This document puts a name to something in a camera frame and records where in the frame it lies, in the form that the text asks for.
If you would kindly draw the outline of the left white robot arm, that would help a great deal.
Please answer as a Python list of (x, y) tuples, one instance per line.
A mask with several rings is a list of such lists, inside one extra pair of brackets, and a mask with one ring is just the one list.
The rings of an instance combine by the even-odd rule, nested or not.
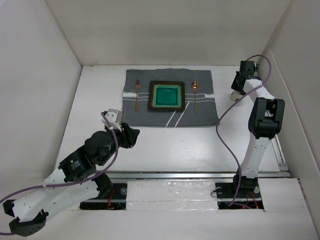
[(42, 183), (20, 199), (1, 200), (5, 214), (12, 216), (9, 235), (28, 237), (46, 222), (75, 204), (94, 198), (112, 198), (114, 186), (108, 175), (97, 171), (114, 162), (119, 148), (132, 148), (140, 130), (121, 123), (119, 129), (95, 132), (77, 150), (62, 160)]

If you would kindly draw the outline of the copper fork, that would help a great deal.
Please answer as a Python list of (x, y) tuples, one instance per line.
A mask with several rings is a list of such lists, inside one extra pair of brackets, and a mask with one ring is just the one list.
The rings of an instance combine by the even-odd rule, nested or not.
[(135, 81), (135, 89), (136, 89), (135, 111), (138, 111), (139, 110), (138, 97), (139, 97), (139, 89), (140, 89), (140, 81), (138, 79)]

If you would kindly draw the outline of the grey striped placemat cloth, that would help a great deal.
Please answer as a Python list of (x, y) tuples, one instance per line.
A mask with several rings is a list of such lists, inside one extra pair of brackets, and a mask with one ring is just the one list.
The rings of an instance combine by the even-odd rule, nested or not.
[(128, 69), (123, 121), (131, 127), (215, 126), (218, 113), (211, 70)]

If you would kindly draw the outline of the green square plate dark rim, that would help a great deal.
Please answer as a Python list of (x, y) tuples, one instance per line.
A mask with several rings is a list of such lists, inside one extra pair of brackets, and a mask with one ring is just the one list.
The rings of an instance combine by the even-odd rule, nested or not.
[(148, 110), (184, 111), (185, 108), (185, 83), (183, 81), (150, 81)]

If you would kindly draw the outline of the white cup with copper bands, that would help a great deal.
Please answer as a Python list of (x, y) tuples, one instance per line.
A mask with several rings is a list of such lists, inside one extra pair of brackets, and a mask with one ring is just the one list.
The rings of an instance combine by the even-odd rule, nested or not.
[(231, 95), (230, 95), (230, 99), (233, 101), (233, 102), (238, 102), (240, 101), (242, 98), (244, 97), (244, 95), (238, 93), (236, 90), (234, 90)]

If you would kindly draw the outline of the copper spoon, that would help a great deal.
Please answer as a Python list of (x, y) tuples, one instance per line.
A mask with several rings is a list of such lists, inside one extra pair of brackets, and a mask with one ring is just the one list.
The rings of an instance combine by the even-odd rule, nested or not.
[(197, 113), (198, 112), (198, 107), (197, 107), (197, 90), (198, 90), (198, 82), (197, 81), (193, 81), (191, 83), (191, 87), (193, 89), (193, 95), (194, 95), (194, 112)]

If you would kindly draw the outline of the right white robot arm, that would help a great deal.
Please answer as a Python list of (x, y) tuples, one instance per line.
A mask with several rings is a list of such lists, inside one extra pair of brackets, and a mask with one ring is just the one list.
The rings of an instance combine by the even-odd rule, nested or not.
[(239, 71), (233, 80), (233, 92), (230, 98), (234, 102), (248, 96), (253, 108), (248, 120), (250, 133), (245, 157), (233, 177), (231, 191), (234, 198), (241, 198), (252, 192), (258, 183), (258, 172), (266, 148), (271, 140), (281, 131), (285, 101), (274, 97), (263, 86), (262, 80), (255, 76), (256, 64), (252, 60), (240, 62)]

